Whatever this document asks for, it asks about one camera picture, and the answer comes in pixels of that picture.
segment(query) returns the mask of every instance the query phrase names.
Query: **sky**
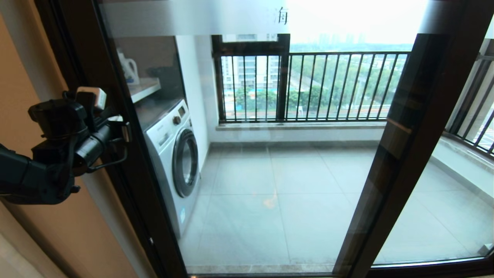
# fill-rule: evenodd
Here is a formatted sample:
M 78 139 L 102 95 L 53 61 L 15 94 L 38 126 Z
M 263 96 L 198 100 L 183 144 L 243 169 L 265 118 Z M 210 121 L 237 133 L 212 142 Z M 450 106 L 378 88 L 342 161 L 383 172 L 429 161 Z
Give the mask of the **sky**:
M 292 43 L 317 40 L 322 33 L 365 35 L 366 43 L 412 44 L 426 11 L 425 0 L 287 1 Z

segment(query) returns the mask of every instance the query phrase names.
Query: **gray floor tile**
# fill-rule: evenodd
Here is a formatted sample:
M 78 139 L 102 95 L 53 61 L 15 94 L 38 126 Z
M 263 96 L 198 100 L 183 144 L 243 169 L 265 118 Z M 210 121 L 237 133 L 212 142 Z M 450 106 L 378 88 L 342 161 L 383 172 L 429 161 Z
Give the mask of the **gray floor tile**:
M 218 158 L 207 158 L 201 171 L 199 195 L 211 195 L 218 171 Z
M 222 158 L 213 194 L 272 194 L 273 168 L 269 158 Z
M 414 192 L 467 190 L 464 186 L 432 163 L 427 163 Z
M 385 263 L 469 256 L 468 251 L 450 231 L 413 196 L 406 203 L 380 254 Z
M 279 199 L 290 262 L 334 263 L 353 215 L 345 196 L 287 194 Z
M 200 264 L 287 264 L 276 195 L 213 195 L 198 254 Z
M 269 147 L 271 157 L 320 157 L 312 146 L 272 146 Z
M 472 256 L 478 256 L 482 245 L 494 242 L 493 209 L 473 193 L 456 190 L 414 195 Z
M 271 161 L 279 194 L 341 192 L 321 157 L 272 158 Z
M 220 158 L 222 152 L 223 152 L 223 148 L 221 148 L 221 147 L 210 147 L 209 151 L 207 153 L 207 159 L 208 158 Z
M 223 149 L 222 158 L 257 158 L 269 157 L 268 147 L 235 146 Z
M 178 240 L 178 246 L 186 266 L 196 265 L 200 262 L 201 258 L 197 256 L 197 249 L 199 248 L 203 227 L 206 222 L 209 199 L 210 196 L 198 196 L 192 217 L 184 234 Z
M 330 172 L 345 193 L 360 193 L 364 188 L 373 156 L 326 156 L 323 157 Z

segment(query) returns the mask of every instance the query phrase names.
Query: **front-loading washing machine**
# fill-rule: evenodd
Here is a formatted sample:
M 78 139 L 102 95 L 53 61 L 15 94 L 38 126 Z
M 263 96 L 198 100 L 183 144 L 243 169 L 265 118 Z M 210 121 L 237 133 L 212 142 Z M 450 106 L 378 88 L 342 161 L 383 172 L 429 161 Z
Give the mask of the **front-loading washing machine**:
M 144 131 L 144 137 L 178 239 L 187 227 L 197 199 L 199 158 L 185 101 L 178 100 L 172 107 Z

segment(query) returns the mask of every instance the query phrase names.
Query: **shelf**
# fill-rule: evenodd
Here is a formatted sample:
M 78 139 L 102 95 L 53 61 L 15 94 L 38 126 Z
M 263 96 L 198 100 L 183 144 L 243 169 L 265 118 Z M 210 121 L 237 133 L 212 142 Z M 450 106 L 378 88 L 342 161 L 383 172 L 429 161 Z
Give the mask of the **shelf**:
M 139 85 L 128 85 L 128 89 L 132 102 L 136 103 L 161 89 L 161 85 L 158 78 L 140 78 Z

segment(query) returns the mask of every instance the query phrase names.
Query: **metal railing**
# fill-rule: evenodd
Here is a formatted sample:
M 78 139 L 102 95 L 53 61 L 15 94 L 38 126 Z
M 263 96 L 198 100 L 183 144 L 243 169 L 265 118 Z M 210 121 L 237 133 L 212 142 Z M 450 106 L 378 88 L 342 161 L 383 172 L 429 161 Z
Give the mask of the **metal railing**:
M 459 112 L 448 130 L 455 139 L 475 148 L 488 157 L 494 157 L 494 75 L 489 73 L 493 56 L 479 55 L 480 63 Z
M 409 53 L 222 56 L 220 122 L 384 120 Z

